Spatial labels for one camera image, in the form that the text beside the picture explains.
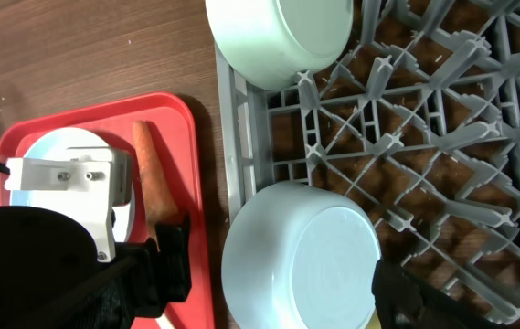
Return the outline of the teal green bowl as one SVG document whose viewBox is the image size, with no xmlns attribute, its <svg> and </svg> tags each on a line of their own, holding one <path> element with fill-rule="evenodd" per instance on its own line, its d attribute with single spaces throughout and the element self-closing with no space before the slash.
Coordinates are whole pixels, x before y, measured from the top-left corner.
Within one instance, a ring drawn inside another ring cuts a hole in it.
<svg viewBox="0 0 520 329">
<path fill-rule="evenodd" d="M 333 64 L 354 20 L 352 0 L 206 0 L 205 6 L 227 63 L 265 90 L 281 90 L 298 72 Z"/>
</svg>

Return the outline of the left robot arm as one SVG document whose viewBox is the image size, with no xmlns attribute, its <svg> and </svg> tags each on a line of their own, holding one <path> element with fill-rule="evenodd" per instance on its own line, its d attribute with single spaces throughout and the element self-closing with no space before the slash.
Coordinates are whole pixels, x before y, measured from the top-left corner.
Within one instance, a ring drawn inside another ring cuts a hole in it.
<svg viewBox="0 0 520 329">
<path fill-rule="evenodd" d="M 118 242 L 111 217 L 0 207 L 0 328 L 130 328 L 191 290 L 190 218 Z"/>
</svg>

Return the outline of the yellow plastic cup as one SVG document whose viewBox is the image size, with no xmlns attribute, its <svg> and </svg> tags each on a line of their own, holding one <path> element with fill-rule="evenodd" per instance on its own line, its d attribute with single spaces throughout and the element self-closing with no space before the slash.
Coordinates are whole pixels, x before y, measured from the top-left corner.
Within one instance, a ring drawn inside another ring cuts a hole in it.
<svg viewBox="0 0 520 329">
<path fill-rule="evenodd" d="M 381 324 L 376 313 L 372 315 L 365 329 L 381 329 Z"/>
</svg>

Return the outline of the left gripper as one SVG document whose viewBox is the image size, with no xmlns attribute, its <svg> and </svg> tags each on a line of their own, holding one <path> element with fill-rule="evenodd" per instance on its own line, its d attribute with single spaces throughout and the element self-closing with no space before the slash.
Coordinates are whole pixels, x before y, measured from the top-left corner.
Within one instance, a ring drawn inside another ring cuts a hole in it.
<svg viewBox="0 0 520 329">
<path fill-rule="evenodd" d="M 168 302 L 185 302 L 192 288 L 190 216 L 179 214 L 172 223 L 158 223 L 155 233 L 158 248 L 153 241 L 115 244 L 115 263 L 123 265 L 120 278 L 134 317 L 157 318 L 164 312 L 158 287 Z"/>
</svg>

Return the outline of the light blue bowl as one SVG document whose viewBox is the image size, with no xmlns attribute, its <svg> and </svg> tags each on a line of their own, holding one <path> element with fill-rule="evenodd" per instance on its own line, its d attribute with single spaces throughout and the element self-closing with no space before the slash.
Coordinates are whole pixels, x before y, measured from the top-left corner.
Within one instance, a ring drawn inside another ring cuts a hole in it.
<svg viewBox="0 0 520 329">
<path fill-rule="evenodd" d="M 381 258 L 375 228 L 349 198 L 281 182 L 239 211 L 221 280 L 242 328 L 364 328 Z"/>
</svg>

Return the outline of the orange carrot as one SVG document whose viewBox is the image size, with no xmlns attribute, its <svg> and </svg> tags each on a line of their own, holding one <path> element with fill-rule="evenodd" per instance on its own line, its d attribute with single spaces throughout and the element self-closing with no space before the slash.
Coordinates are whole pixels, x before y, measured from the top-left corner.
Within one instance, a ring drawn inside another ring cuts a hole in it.
<svg viewBox="0 0 520 329">
<path fill-rule="evenodd" d="M 144 219 L 148 235 L 154 241 L 158 224 L 180 223 L 179 208 L 170 191 L 164 169 L 145 121 L 133 123 L 133 142 L 143 193 Z"/>
</svg>

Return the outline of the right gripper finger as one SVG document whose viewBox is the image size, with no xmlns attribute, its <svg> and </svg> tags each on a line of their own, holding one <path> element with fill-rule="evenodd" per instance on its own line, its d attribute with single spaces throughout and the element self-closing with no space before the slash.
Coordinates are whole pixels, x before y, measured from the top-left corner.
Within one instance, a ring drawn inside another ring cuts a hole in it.
<svg viewBox="0 0 520 329">
<path fill-rule="evenodd" d="M 402 267 L 377 262 L 371 291 L 382 329 L 501 329 Z"/>
</svg>

